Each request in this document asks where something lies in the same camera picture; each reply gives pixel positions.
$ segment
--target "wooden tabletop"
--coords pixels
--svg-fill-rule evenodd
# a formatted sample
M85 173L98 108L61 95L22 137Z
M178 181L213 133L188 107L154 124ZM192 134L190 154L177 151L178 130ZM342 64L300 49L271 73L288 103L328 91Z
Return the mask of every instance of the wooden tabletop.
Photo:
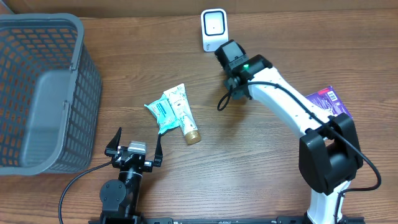
M299 168L299 142L267 108L246 99L218 112L226 78L203 52L200 16L86 19L85 44L103 79L91 167L123 127L121 145L147 143L159 127L144 108L184 83L202 141L181 130L162 139L161 168L145 174L139 210L147 217L270 218L303 215L310 187ZM362 151L382 175L375 192L348 193L343 213L367 223L397 223L398 10L280 12L228 16L229 38L249 57L261 54L303 95L332 85L354 117ZM0 177L0 223L57 223L60 195L75 174ZM97 219L101 186L117 179L105 167L82 177L63 203L63 220ZM364 164L352 187L373 185Z

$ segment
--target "teal wrapper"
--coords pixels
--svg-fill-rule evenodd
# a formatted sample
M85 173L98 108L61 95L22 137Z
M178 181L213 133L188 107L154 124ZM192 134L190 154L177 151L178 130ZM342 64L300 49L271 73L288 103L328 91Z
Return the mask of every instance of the teal wrapper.
M173 109L164 94L159 100L144 106L155 116L159 125L159 134L164 134L166 131L180 126L180 121L175 117Z

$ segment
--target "barcode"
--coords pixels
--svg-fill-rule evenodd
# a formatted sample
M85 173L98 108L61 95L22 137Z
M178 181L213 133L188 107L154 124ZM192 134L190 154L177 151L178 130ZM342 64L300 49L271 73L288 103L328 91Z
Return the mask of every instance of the barcode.
M329 92L328 92L328 95L329 95L329 97L330 97L330 99L331 99L332 101L337 100L337 96L335 95L335 92L334 92L334 91L329 91Z

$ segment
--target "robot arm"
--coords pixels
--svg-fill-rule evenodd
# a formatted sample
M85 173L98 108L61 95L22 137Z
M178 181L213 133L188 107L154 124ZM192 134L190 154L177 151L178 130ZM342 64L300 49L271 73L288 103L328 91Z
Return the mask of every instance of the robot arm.
M339 134L345 135L349 142L359 148L352 120L345 114L334 118L332 114L315 106L291 87L268 60L260 55L248 59L243 48L234 40L220 46L215 55L226 71L228 79L224 85L230 89L233 98L246 95L260 101L300 139L299 169L312 188L307 221L314 224L335 223L338 193L348 188L356 171L362 167L363 160L336 139L326 146L324 139L331 136L286 92L275 86L254 82L279 84L317 118L339 131ZM343 216L341 207L342 203L337 211L337 220L341 220Z

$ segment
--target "purple snack wrapper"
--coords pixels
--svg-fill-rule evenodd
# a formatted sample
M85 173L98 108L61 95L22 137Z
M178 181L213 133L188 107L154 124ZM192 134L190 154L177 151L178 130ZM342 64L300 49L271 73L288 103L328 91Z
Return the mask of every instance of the purple snack wrapper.
M314 105L333 113L335 116L346 113L351 119L353 118L332 86L320 90L317 93L312 93L306 96L306 98Z

